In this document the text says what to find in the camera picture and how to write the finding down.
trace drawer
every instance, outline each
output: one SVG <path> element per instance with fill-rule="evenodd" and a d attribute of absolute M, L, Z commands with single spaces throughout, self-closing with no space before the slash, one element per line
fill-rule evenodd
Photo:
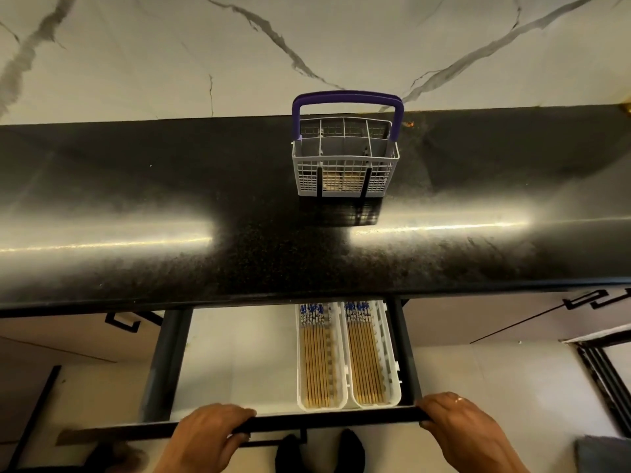
<path fill-rule="evenodd" d="M 167 311 L 141 405 L 140 423 L 66 431 L 59 445 L 92 441 L 169 437 L 177 422 L 212 403 L 256 409 L 235 431 L 306 430 L 426 419 L 414 407 L 421 398 L 401 302 L 369 302 L 375 334 L 375 364 L 384 386 L 374 402 L 358 401 L 353 383 L 353 335 L 345 303 L 325 303 L 338 321 L 331 325 L 329 351 L 335 370 L 335 402 L 310 407 L 305 401 L 300 307 L 295 304 Z M 321 337 L 322 344 L 327 340 Z"/>

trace hand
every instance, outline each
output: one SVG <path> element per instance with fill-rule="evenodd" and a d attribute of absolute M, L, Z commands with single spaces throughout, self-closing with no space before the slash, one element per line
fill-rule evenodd
<path fill-rule="evenodd" d="M 466 398 L 445 392 L 416 405 L 432 419 L 421 426 L 460 473 L 528 473 L 497 422 Z"/>
<path fill-rule="evenodd" d="M 232 430 L 256 411 L 236 405 L 207 405 L 184 418 L 162 452 L 154 473 L 219 473 L 223 471 L 247 433 Z"/>

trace shoe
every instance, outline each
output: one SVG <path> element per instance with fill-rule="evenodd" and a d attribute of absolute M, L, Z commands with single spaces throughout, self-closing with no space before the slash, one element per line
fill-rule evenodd
<path fill-rule="evenodd" d="M 363 473 L 366 467 L 366 452 L 354 432 L 342 431 L 339 438 L 338 465 L 335 473 Z"/>
<path fill-rule="evenodd" d="M 276 473 L 309 473 L 302 462 L 300 443 L 295 435 L 287 435 L 283 438 L 274 460 Z"/>

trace white marble backsplash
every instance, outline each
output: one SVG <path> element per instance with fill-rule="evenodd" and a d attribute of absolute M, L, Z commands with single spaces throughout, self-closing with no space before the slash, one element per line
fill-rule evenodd
<path fill-rule="evenodd" d="M 630 48 L 631 0 L 0 0 L 0 124 L 616 103 Z"/>

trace purple handle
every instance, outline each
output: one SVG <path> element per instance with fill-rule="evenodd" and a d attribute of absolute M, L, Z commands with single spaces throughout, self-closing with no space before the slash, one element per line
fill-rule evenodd
<path fill-rule="evenodd" d="M 292 104 L 292 136 L 300 139 L 300 108 L 306 104 L 322 104 L 324 102 L 366 102 L 368 104 L 384 104 L 394 107 L 394 119 L 390 130 L 390 141 L 399 138 L 399 130 L 403 122 L 403 101 L 394 94 L 374 93 L 372 91 L 316 91 L 296 96 Z"/>

